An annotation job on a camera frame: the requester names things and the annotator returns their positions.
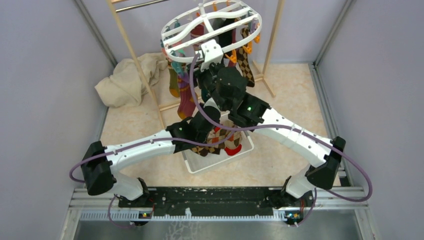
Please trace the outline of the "brown beige argyle sock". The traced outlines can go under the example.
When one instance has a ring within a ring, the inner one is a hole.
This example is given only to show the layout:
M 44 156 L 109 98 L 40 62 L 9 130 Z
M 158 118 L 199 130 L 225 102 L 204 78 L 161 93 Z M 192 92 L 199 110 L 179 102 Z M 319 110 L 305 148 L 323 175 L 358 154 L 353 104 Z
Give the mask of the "brown beige argyle sock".
M 242 144 L 242 134 L 240 131 L 236 131 L 230 138 L 225 142 L 217 144 L 218 142 L 226 139 L 230 135 L 231 131 L 215 127 L 207 137 L 208 144 L 214 144 L 212 147 L 216 149 L 237 149 Z

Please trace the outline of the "dark teal sock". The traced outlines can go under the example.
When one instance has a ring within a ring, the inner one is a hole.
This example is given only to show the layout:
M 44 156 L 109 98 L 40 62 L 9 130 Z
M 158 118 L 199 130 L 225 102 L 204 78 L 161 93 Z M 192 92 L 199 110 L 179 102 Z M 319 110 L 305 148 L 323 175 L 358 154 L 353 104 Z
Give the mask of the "dark teal sock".
M 202 82 L 202 83 L 198 84 L 198 87 L 201 90 L 201 99 L 202 99 L 203 103 L 206 103 L 211 98 L 210 84 Z

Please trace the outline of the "red sock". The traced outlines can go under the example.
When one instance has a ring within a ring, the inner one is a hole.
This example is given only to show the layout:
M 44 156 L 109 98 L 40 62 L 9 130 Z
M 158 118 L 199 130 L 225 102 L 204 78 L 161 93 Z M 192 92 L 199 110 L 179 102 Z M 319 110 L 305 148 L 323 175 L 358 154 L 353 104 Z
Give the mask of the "red sock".
M 226 152 L 228 156 L 234 156 L 238 154 L 241 151 L 241 149 L 242 149 L 242 145 L 239 144 L 236 148 L 225 147 L 224 151 Z

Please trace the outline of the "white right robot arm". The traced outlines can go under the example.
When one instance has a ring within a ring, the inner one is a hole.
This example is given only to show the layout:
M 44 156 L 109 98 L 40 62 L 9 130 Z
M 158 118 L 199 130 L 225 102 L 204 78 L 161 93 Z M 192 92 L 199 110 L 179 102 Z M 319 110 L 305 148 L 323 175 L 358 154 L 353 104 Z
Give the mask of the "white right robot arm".
M 331 190 L 341 162 L 346 142 L 341 137 L 329 139 L 315 135 L 278 113 L 264 100 L 248 93 L 248 80 L 235 67 L 212 63 L 202 70 L 195 63 L 188 64 L 189 83 L 198 84 L 210 98 L 201 114 L 211 123 L 207 108 L 228 112 L 228 118 L 239 129 L 267 136 L 300 154 L 308 166 L 290 176 L 281 190 L 287 206 L 295 206 L 301 197 L 315 188 Z

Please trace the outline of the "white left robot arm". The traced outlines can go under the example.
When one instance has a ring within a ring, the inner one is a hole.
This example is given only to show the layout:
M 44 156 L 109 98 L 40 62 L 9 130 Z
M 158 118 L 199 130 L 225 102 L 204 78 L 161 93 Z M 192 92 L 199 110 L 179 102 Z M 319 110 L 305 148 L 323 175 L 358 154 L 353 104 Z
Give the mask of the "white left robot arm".
M 194 117 L 175 122 L 153 135 L 131 142 L 104 146 L 101 141 L 89 145 L 80 166 L 90 196 L 113 193 L 131 200 L 138 207 L 149 203 L 150 193 L 141 178 L 129 177 L 120 171 L 161 155 L 172 155 L 205 144 L 214 129 L 197 112 Z

